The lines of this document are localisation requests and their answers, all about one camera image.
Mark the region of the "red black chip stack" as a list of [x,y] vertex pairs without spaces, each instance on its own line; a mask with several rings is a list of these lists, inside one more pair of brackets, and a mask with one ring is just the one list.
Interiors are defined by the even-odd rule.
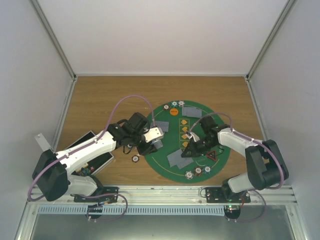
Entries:
[[134,155],[134,156],[131,158],[131,160],[132,160],[134,163],[137,163],[137,162],[140,160],[140,158],[139,158],[138,155]]

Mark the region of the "red black triangle all-in marker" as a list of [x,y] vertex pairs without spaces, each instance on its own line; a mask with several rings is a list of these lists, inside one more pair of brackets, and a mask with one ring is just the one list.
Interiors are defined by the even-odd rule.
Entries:
[[217,162],[217,153],[215,150],[212,150],[211,152],[208,152],[206,154],[206,157],[209,158],[210,160],[214,161],[214,162]]

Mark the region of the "clear acrylic dealer button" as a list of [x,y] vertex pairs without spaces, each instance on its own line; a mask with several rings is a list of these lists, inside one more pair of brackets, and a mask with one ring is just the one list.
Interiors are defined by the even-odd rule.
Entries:
[[195,162],[198,166],[207,166],[208,165],[208,158],[207,157],[199,157],[195,159]]

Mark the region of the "dealt card small blind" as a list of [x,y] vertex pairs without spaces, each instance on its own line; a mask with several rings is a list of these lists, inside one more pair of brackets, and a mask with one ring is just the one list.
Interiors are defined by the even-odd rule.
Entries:
[[167,133],[169,131],[170,123],[168,121],[155,121],[155,126]]

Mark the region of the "dealt cards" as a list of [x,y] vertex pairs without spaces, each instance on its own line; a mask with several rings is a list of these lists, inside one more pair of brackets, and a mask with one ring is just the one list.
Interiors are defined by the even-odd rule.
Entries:
[[192,164],[193,162],[194,162],[194,160],[193,160],[192,158],[190,158],[190,157],[184,158],[184,157],[183,157],[183,158],[181,158],[181,159],[177,162],[176,166],[177,166],[179,169],[182,169],[182,168],[184,168],[184,167]]

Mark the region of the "dealt card big blind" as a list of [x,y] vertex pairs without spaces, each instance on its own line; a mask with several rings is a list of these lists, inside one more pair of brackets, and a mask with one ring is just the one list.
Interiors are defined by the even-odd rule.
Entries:
[[182,116],[200,119],[202,117],[202,110],[196,107],[182,107]]

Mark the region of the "orange big blind button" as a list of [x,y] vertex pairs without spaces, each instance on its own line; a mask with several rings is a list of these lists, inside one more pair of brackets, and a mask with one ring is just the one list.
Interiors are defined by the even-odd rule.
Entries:
[[175,107],[171,108],[169,110],[169,113],[172,115],[172,116],[177,116],[179,114],[179,110]]

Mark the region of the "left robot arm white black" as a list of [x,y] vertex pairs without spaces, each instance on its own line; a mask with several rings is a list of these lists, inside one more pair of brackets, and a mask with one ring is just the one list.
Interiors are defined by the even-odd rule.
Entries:
[[103,189],[96,177],[79,176],[74,172],[91,160],[130,145],[138,154],[155,153],[154,143],[164,137],[155,123],[139,112],[130,119],[108,125],[98,135],[66,150],[43,151],[32,173],[32,185],[38,186],[42,197],[53,202],[65,194],[84,195],[92,202],[103,197]]

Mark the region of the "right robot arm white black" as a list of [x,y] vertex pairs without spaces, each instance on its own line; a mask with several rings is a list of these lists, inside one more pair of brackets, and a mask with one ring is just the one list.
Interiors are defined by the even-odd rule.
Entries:
[[199,157],[221,145],[245,158],[247,171],[222,183],[221,196],[226,202],[234,202],[247,191],[279,189],[289,178],[288,168],[274,140],[257,140],[236,131],[230,124],[219,125],[212,113],[198,119],[193,125],[201,126],[204,137],[199,138],[190,128],[186,132],[189,143],[181,157]]

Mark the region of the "green round poker mat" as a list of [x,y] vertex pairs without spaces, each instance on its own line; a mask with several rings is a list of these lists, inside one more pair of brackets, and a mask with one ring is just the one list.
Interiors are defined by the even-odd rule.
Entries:
[[[195,107],[202,110],[202,117],[211,113],[212,110],[198,102],[188,101],[188,100],[173,100],[177,103],[179,101],[184,101],[183,107]],[[208,165],[211,167],[211,173],[205,174],[204,167],[198,166],[195,162],[196,158],[205,158],[206,155],[200,157],[191,157],[193,159],[193,163],[187,165],[186,167],[179,169],[177,165],[170,167],[167,159],[167,155],[177,151],[178,149],[183,150],[187,147],[189,143],[189,139],[186,136],[186,132],[192,125],[199,119],[195,117],[187,117],[182,116],[182,107],[178,105],[176,107],[172,107],[171,102],[164,103],[163,105],[157,107],[154,110],[153,114],[148,116],[150,120],[152,117],[155,118],[155,121],[164,121],[169,122],[169,131],[163,132],[164,137],[160,139],[162,141],[163,147],[159,148],[157,152],[149,154],[145,157],[146,162],[149,166],[162,177],[183,184],[196,184],[206,180],[209,180],[216,176],[226,165],[229,156],[230,156],[230,148],[218,145],[213,147],[209,152],[215,150],[217,154],[217,162],[209,159],[208,157]],[[169,110],[164,110],[164,105],[169,105]],[[171,108],[178,109],[178,115],[172,116],[170,114]],[[200,167],[202,169],[201,175],[195,175],[195,168]],[[185,173],[186,171],[193,172],[192,179],[186,179]]]

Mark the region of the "black aluminium poker case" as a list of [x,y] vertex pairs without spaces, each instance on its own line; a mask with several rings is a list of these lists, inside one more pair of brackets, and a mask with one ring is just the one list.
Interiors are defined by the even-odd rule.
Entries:
[[[71,144],[69,148],[75,147],[81,143],[84,143],[85,141],[91,139],[94,136],[95,134],[91,130],[87,132],[85,135],[83,135],[81,138],[79,138],[77,141],[75,141],[73,144]],[[90,160],[89,162],[85,163],[81,168],[77,169],[72,174],[77,176],[82,176],[82,177],[89,176],[89,175],[96,175],[103,168],[109,165],[114,159],[115,157],[112,153],[110,152],[104,153]]]

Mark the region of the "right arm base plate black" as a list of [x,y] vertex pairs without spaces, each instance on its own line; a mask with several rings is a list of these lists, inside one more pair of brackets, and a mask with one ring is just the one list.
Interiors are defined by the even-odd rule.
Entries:
[[206,199],[207,203],[242,204],[250,203],[251,197],[247,191],[238,193],[223,190],[222,187],[204,187],[199,195]]

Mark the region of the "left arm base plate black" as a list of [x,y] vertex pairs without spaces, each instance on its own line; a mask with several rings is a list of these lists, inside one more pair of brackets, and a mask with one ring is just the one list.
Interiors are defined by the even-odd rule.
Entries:
[[117,186],[103,186],[98,187],[97,190],[90,196],[84,197],[80,194],[72,194],[73,201],[76,203],[96,203],[96,204],[111,204],[118,201],[117,193],[119,187]]

